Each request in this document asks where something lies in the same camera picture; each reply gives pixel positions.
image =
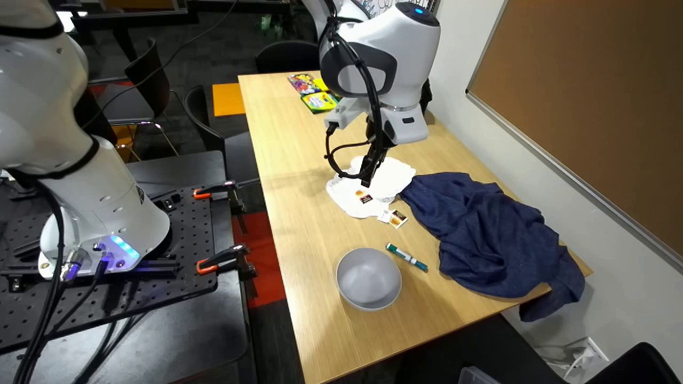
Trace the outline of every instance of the corkboard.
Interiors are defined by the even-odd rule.
[[[683,254],[681,0],[508,0],[471,93]]]

